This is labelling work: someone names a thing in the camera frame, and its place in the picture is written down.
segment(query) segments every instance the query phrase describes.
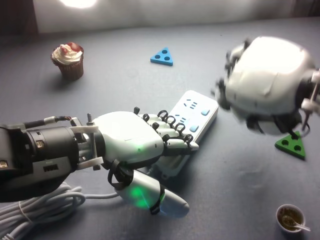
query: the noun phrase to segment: robotic arm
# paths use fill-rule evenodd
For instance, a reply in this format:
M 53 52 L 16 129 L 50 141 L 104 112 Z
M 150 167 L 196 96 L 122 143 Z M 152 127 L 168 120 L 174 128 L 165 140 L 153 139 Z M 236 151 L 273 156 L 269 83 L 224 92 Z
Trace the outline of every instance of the robotic arm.
M 320 114 L 320 72 L 293 42 L 267 36 L 246 40 L 227 53 L 225 70 L 226 78 L 216 84 L 218 102 L 252 131 L 297 138 L 293 129 L 302 124 L 304 131 L 309 115 Z
M 127 202 L 151 214 L 184 217 L 188 203 L 138 171 L 161 156 L 189 155 L 199 146 L 184 125 L 163 110 L 158 115 L 111 112 L 87 125 L 77 118 L 48 117 L 20 125 L 0 126 L 0 202 L 16 202 L 56 190 L 70 173 L 100 165 L 108 182 Z M 33 129 L 58 121 L 71 127 Z

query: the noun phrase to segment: green triangular block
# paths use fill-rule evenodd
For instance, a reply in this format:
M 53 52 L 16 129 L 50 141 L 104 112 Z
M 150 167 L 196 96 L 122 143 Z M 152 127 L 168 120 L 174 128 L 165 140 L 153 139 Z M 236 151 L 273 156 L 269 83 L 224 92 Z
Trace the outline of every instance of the green triangular block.
M 277 141 L 274 146 L 287 154 L 304 160 L 306 156 L 304 144 L 302 143 L 300 133 L 296 131 L 295 134 L 299 136 L 298 139 L 293 139 L 291 135 L 288 135 Z

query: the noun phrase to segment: spoon handle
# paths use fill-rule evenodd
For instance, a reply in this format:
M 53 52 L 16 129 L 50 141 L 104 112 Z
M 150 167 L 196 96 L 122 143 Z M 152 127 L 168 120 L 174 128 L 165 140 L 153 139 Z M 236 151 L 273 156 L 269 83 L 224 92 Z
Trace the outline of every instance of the spoon handle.
M 306 231 L 309 231 L 309 232 L 311 231 L 310 227 L 303 226 L 303 225 L 298 224 L 298 223 L 296 223 L 294 227 L 295 228 L 299 228 L 299 229 L 303 229 L 303 230 L 306 230 Z

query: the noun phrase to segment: table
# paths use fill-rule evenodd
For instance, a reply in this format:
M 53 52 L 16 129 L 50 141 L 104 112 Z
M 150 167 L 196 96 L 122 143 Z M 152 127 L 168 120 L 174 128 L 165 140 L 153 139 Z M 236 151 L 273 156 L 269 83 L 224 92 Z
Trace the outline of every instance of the table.
M 85 123 L 87 113 L 97 117 L 135 106 L 141 113 L 170 111 L 187 90 L 210 96 L 225 74 L 226 51 L 260 35 L 299 43 L 320 64 L 320 18 L 2 37 L 0 122 L 67 115 Z M 70 41 L 84 48 L 84 75 L 66 83 L 50 54 Z M 173 67 L 150 63 L 164 47 Z M 287 203 L 303 210 L 312 229 L 300 239 L 319 239 L 319 118 L 313 115 L 309 123 L 302 161 L 274 147 L 279 136 L 252 133 L 220 109 L 200 150 L 164 182 L 188 201 L 185 218 L 151 216 L 120 197 L 87 200 L 73 216 L 39 227 L 26 239 L 283 240 L 288 236 L 278 229 L 275 213 Z M 66 181 L 84 193 L 111 193 L 107 173 L 86 169 Z

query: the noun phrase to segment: blue triangle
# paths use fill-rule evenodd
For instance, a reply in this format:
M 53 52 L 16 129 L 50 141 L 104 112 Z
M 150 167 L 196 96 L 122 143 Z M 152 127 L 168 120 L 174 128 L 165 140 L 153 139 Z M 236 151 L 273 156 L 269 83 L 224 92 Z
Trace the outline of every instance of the blue triangle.
M 150 57 L 150 62 L 168 66 L 172 66 L 174 64 L 174 61 L 172 61 L 171 54 L 167 47 L 159 51 L 156 55 Z

